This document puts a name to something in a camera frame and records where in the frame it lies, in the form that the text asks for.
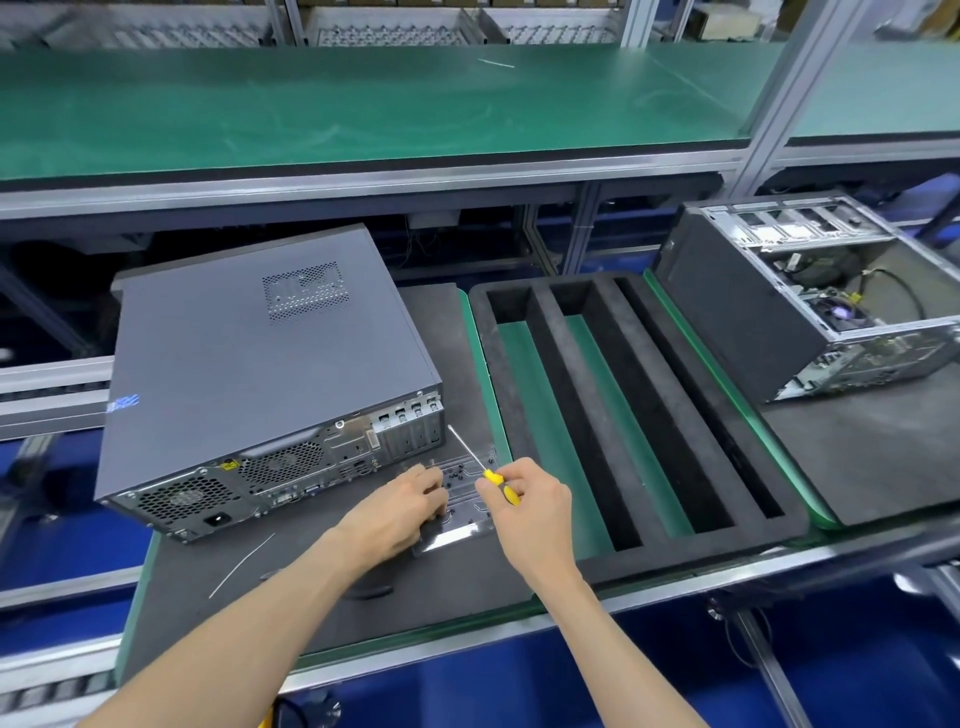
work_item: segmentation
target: ventilation holes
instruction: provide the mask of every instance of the ventilation holes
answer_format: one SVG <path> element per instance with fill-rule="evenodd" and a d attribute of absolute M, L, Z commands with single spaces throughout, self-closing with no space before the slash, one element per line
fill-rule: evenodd
<path fill-rule="evenodd" d="M 322 466 L 324 449 L 312 440 L 240 462 L 238 474 L 249 483 L 276 485 L 317 471 Z M 250 488 L 252 495 L 263 488 Z"/>
<path fill-rule="evenodd" d="M 154 521 L 173 523 L 239 498 L 219 480 L 195 475 L 140 494 L 138 506 Z"/>
<path fill-rule="evenodd" d="M 350 300 L 344 277 L 335 262 L 267 276 L 263 280 L 263 292 L 271 321 L 341 306 Z"/>

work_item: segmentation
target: forearm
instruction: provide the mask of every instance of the forearm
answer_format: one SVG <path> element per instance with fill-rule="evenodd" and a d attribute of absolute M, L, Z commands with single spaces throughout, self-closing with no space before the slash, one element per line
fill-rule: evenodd
<path fill-rule="evenodd" d="M 573 570 L 537 589 L 606 728 L 707 728 Z"/>
<path fill-rule="evenodd" d="M 356 575 L 335 536 L 324 536 L 163 653 L 82 725 L 257 725 Z"/>

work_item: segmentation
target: cable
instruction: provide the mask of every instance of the cable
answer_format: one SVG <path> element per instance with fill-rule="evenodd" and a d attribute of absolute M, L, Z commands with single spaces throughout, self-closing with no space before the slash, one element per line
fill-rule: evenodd
<path fill-rule="evenodd" d="M 303 728 L 310 728 L 310 722 L 306 719 L 303 708 L 285 697 L 279 697 L 274 701 L 274 728 L 278 728 L 280 725 L 280 708 L 288 708 L 297 717 L 297 721 Z"/>
<path fill-rule="evenodd" d="M 760 616 L 763 617 L 763 622 L 767 625 L 767 643 L 770 644 L 770 646 L 772 647 L 774 643 L 774 628 L 770 625 L 770 620 L 767 618 L 767 613 L 758 607 L 756 610 L 760 612 Z M 743 665 L 749 667 L 750 669 L 756 669 L 756 665 L 752 662 L 749 662 L 748 660 L 744 660 L 743 657 L 740 656 L 740 653 L 736 651 L 736 647 L 733 646 L 733 639 L 730 636 L 730 620 L 729 619 L 724 619 L 723 629 L 727 635 L 727 644 L 730 646 L 730 652 L 733 653 L 733 657 L 735 657 Z"/>
<path fill-rule="evenodd" d="M 891 273 L 886 268 L 871 268 L 870 270 L 866 270 L 863 272 L 863 274 L 860 276 L 860 284 L 857 286 L 857 289 L 856 289 L 857 294 L 859 294 L 861 298 L 863 297 L 864 290 L 866 290 L 867 288 L 867 279 L 872 278 L 877 273 L 882 273 L 888 279 L 896 281 L 897 284 L 900 286 L 900 288 L 903 289 L 903 292 L 910 297 L 910 300 L 913 302 L 914 306 L 916 306 L 917 315 L 921 319 L 926 318 L 926 307 L 924 306 L 924 302 L 920 300 L 920 297 L 917 295 L 917 292 L 910 287 L 910 284 L 908 282 L 906 282 L 896 273 Z"/>

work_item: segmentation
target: right hand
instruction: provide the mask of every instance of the right hand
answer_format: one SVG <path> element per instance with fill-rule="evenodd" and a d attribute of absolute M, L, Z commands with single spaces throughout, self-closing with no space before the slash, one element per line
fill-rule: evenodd
<path fill-rule="evenodd" d="M 534 592 L 580 578 L 573 559 L 572 496 L 570 489 L 529 457 L 498 471 L 520 496 L 520 505 L 507 502 L 487 478 L 476 482 L 496 525 L 507 560 Z"/>

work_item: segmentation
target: blue sticker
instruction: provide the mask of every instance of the blue sticker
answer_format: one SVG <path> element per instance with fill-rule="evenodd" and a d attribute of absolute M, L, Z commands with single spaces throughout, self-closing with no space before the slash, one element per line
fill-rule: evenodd
<path fill-rule="evenodd" d="M 107 412 L 116 412 L 118 409 L 133 407 L 135 404 L 140 404 L 140 395 L 127 395 L 126 397 L 121 397 L 119 400 L 109 402 L 107 404 Z"/>

